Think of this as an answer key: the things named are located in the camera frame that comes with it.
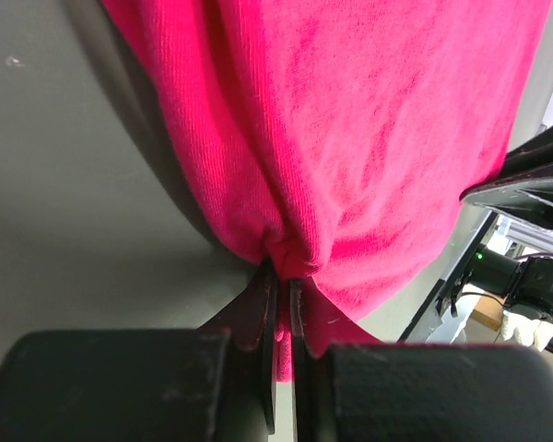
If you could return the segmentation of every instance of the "pink fabric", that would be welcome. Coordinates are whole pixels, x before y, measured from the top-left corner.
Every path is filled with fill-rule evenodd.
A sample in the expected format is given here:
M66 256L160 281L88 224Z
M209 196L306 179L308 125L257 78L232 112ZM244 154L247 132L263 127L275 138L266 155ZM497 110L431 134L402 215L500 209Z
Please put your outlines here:
M358 320L504 159L549 0L103 0L223 243ZM280 378L289 376L288 329Z

